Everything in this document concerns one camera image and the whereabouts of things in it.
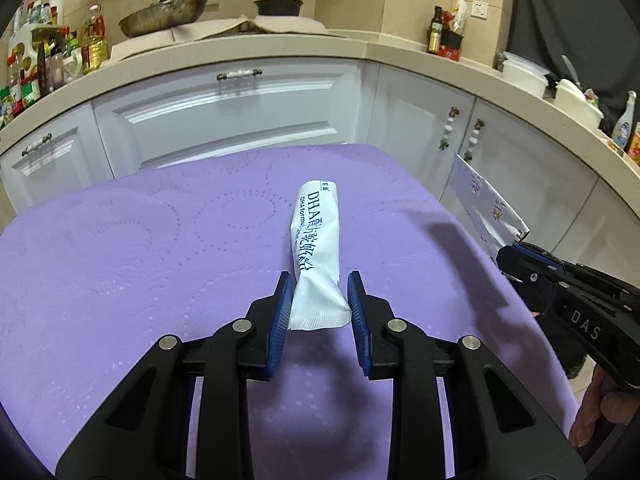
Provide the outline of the person's right hand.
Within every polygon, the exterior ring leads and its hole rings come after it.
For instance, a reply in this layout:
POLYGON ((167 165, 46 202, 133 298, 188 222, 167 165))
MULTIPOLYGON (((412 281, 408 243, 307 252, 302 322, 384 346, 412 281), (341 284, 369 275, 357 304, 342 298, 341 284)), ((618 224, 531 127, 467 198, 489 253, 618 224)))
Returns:
POLYGON ((606 371, 596 365, 568 435, 568 440, 574 448, 582 448, 589 443, 596 429, 596 421, 600 418, 614 425, 628 426, 638 411, 638 396, 616 390, 602 392, 607 379, 606 371))

